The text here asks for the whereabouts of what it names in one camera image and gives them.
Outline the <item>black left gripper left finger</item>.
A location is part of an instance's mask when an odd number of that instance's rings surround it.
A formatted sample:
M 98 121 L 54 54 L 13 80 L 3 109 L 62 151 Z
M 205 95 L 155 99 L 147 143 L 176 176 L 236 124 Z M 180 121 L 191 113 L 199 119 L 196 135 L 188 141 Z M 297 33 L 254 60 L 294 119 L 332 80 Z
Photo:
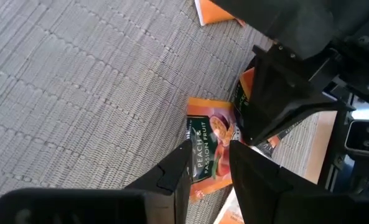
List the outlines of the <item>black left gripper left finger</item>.
M 120 190 L 13 190 L 0 197 L 0 223 L 185 223 L 192 143 L 184 141 Z

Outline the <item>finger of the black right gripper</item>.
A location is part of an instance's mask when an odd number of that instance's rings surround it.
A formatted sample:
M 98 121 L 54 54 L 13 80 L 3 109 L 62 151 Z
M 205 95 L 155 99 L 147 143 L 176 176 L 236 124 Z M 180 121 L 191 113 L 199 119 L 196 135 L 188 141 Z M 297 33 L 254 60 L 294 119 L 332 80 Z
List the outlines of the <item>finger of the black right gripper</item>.
M 257 145 L 320 111 L 353 111 L 331 90 L 341 57 L 333 49 L 305 60 L 280 45 L 255 45 L 254 76 L 242 115 L 245 142 Z

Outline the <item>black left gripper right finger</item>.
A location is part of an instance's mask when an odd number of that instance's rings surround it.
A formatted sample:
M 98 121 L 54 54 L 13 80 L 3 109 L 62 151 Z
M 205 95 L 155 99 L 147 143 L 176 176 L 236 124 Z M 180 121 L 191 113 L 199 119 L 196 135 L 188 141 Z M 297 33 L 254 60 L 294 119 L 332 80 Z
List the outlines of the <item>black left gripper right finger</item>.
M 245 223 L 369 223 L 369 195 L 332 193 L 239 141 L 229 155 Z

